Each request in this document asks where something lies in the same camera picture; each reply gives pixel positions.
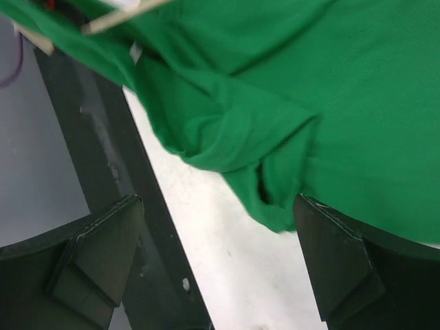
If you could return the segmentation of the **cream yellow hanger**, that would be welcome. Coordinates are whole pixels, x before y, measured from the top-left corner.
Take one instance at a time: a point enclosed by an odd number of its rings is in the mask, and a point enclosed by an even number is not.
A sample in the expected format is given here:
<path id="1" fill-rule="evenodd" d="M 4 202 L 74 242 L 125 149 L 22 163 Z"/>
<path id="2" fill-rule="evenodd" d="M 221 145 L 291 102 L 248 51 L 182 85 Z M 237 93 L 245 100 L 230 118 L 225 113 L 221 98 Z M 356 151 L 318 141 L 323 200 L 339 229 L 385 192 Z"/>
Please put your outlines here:
<path id="1" fill-rule="evenodd" d="M 151 11 L 152 9 L 168 3 L 167 0 L 143 0 L 143 1 L 104 1 L 115 5 L 116 9 L 112 12 L 105 14 L 97 19 L 94 19 L 91 23 L 87 23 L 81 27 L 83 34 L 97 34 L 104 32 L 110 28 L 113 28 L 119 24 L 122 24 L 136 16 Z M 39 34 L 12 21 L 12 24 L 17 32 L 20 32 L 28 41 L 34 44 L 37 48 L 43 51 L 47 55 L 51 55 L 55 50 L 52 41 Z"/>

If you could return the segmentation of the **green tank top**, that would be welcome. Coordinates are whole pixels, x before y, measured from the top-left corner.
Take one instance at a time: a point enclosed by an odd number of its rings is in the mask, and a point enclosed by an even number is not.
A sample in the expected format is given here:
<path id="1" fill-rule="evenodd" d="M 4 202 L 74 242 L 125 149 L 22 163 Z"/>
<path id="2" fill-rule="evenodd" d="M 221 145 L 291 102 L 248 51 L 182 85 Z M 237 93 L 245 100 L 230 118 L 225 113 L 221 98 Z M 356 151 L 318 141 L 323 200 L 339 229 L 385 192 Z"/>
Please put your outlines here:
<path id="1" fill-rule="evenodd" d="M 31 1 L 1 12 L 133 91 L 162 146 L 271 231 L 302 194 L 439 242 L 438 1 L 170 1 L 92 35 Z"/>

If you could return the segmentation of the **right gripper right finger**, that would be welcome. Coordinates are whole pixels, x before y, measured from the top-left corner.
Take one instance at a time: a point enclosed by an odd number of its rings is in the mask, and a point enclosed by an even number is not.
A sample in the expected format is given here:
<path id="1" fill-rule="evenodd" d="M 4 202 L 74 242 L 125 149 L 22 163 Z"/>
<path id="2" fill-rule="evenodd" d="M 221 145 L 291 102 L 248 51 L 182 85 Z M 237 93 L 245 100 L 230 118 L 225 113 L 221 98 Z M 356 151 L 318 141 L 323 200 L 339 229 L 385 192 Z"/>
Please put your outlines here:
<path id="1" fill-rule="evenodd" d="M 303 195 L 294 200 L 294 220 L 328 329 L 439 328 L 439 249 Z"/>

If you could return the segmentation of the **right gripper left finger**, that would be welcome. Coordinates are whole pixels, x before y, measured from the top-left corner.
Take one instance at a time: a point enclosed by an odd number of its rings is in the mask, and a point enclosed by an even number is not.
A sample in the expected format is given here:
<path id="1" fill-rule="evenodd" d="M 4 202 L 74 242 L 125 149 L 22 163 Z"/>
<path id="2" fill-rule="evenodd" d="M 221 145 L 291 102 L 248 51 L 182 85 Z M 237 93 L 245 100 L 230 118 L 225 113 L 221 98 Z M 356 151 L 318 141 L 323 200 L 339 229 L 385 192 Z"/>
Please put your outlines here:
<path id="1" fill-rule="evenodd" d="M 2 329 L 108 329 L 138 246 L 144 206 L 105 209 L 1 248 Z"/>

